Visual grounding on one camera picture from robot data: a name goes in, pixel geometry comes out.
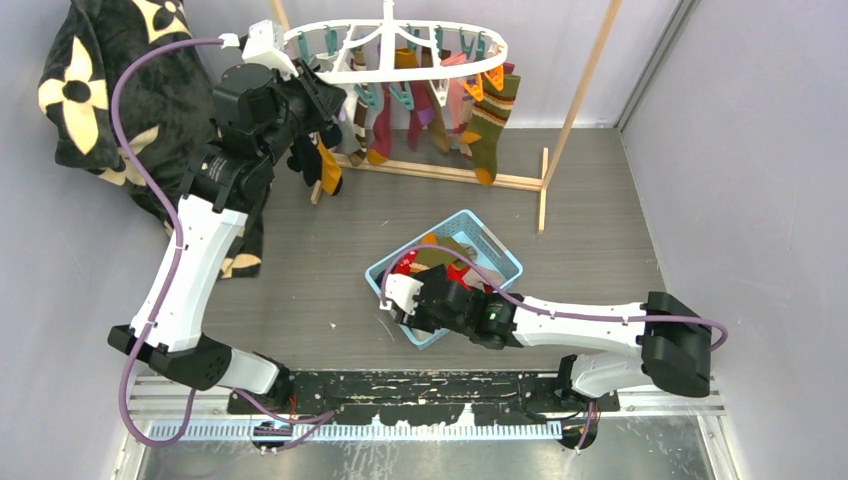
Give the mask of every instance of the orange clothespin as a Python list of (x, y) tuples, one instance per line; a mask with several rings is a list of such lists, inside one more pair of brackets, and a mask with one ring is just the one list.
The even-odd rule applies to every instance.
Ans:
[(465, 87), (465, 90), (474, 97), (474, 100), (478, 102), (483, 101), (483, 76), (479, 73), (477, 74), (477, 83), (474, 85), (469, 85), (467, 81), (462, 81), (462, 86)]
[(495, 87), (495, 90), (501, 91), (503, 90), (503, 65), (498, 65), (497, 67), (485, 72), (483, 75), (489, 80), (489, 83)]

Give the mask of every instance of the clothespin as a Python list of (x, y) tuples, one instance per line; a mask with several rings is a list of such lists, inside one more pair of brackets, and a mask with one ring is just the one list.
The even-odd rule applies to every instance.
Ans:
[[(415, 30), (412, 30), (412, 25), (410, 25), (408, 23), (406, 24), (406, 31), (414, 37), (420, 37), (421, 36), (421, 29), (416, 28)], [(410, 49), (414, 52), (418, 48), (418, 44), (411, 41), (411, 40), (407, 40), (406, 41), (406, 48), (408, 48), (408, 49)]]
[(306, 35), (303, 32), (300, 32), (297, 36), (297, 49), (300, 51), (300, 58), (307, 65), (312, 63), (312, 55), (309, 55), (309, 46), (306, 44)]
[(462, 81), (462, 86), (465, 87), (465, 90), (468, 91), (468, 94), (471, 95), (474, 100), (478, 102), (483, 101), (483, 77), (479, 73), (476, 76), (477, 83), (474, 85), (470, 85), (467, 81)]
[(380, 86), (372, 83), (368, 86), (368, 90), (362, 88), (362, 85), (356, 84), (353, 86), (353, 91), (359, 95), (359, 98), (368, 105), (368, 108), (380, 112), (383, 110), (383, 95)]
[(486, 57), (486, 41), (483, 40), (483, 30), (477, 34), (477, 57), (474, 59), (479, 62)]
[(499, 92), (503, 90), (503, 65), (498, 65), (497, 67), (489, 70), (488, 72), (483, 72), (483, 75), (486, 77), (489, 83), (491, 83), (492, 86), (495, 87), (495, 90)]
[(328, 26), (324, 26), (324, 41), (327, 43), (327, 54), (335, 55), (339, 42), (338, 32), (331, 30)]
[(437, 53), (439, 55), (441, 55), (441, 53), (442, 53), (442, 40), (444, 39), (444, 37), (445, 37), (445, 32), (442, 31), (442, 27), (439, 26), (439, 25), (436, 25), (436, 49), (438, 50)]
[(474, 49), (474, 37), (471, 37), (471, 43), (465, 44), (465, 34), (462, 33), (462, 28), (459, 29), (459, 45), (462, 49), (462, 53), (465, 54), (465, 58), (471, 58), (471, 50)]
[(403, 88), (404, 90), (401, 90), (394, 84), (389, 85), (389, 91), (392, 93), (392, 96), (403, 104), (404, 108), (411, 112), (415, 109), (415, 101), (412, 99), (412, 88), (410, 88), (409, 82), (403, 82)]
[[(489, 49), (489, 53), (491, 53), (492, 56), (496, 56), (500, 52), (501, 52), (501, 46), (498, 45), (497, 43), (492, 43), (492, 47)], [(495, 87), (495, 90), (497, 90), (499, 92), (501, 90), (503, 90), (503, 82), (504, 82), (503, 64), (498, 65), (497, 67), (489, 70), (488, 72), (483, 72), (483, 76), (485, 76), (486, 79), (489, 80), (489, 83), (491, 83), (492, 86)]]
[[(354, 39), (354, 40), (362, 40), (362, 37), (356, 38), (356, 39)], [(362, 45), (360, 45), (360, 46), (358, 46), (358, 47), (353, 47), (353, 48), (351, 48), (351, 49), (350, 49), (351, 53), (356, 53), (356, 52), (358, 52), (358, 51), (360, 51), (360, 50), (362, 50)]]

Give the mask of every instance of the white clip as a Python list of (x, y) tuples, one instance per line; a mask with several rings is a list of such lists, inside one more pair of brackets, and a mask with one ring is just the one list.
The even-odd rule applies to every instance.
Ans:
[(448, 85), (450, 81), (447, 78), (439, 80), (430, 80), (430, 88), (433, 89), (433, 94), (439, 102), (440, 107), (444, 107), (448, 103)]
[(235, 33), (224, 33), (221, 34), (218, 38), (224, 41), (224, 44), (221, 45), (222, 50), (225, 48), (238, 48), (240, 45), (238, 35), (236, 35)]

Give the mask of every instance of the wooden stand base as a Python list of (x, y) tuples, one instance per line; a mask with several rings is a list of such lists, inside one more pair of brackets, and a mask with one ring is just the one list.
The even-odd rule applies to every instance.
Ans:
[[(371, 165), (363, 163), (358, 167), (351, 165), (345, 155), (334, 153), (336, 163), (343, 168), (354, 170), (367, 170), (371, 172), (394, 173), (397, 175), (408, 175), (411, 177), (420, 178), (435, 178), (437, 180), (450, 180), (453, 182), (462, 183), (478, 183), (474, 172), (463, 170), (461, 168), (440, 167), (438, 165), (424, 165), (421, 163), (403, 162), (400, 160), (386, 160), (382, 165)], [(521, 177), (518, 175), (503, 175), (500, 174), (495, 178), (494, 187), (512, 188), (515, 190), (527, 190), (530, 192), (539, 192), (539, 224), (537, 227), (538, 233), (545, 231), (545, 211), (548, 200), (548, 189), (543, 187), (543, 179), (548, 171), (548, 149), (542, 149), (542, 175), (540, 178)], [(312, 191), (312, 203), (318, 204), (321, 198), (321, 182), (315, 184)]]

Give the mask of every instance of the metal base plate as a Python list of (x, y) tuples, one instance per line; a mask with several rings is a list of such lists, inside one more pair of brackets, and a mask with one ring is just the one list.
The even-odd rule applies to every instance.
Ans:
[[(335, 410), (335, 421), (344, 425), (370, 425), (376, 415), (384, 425), (450, 425), (468, 407), (475, 425), (529, 425), (544, 421), (545, 414), (564, 416), (585, 408), (576, 398), (561, 401), (554, 395), (556, 372), (311, 371), (294, 377), (295, 414)], [(617, 394), (598, 404), (602, 412), (620, 410)], [(237, 395), (229, 397), (227, 412), (259, 413)]]

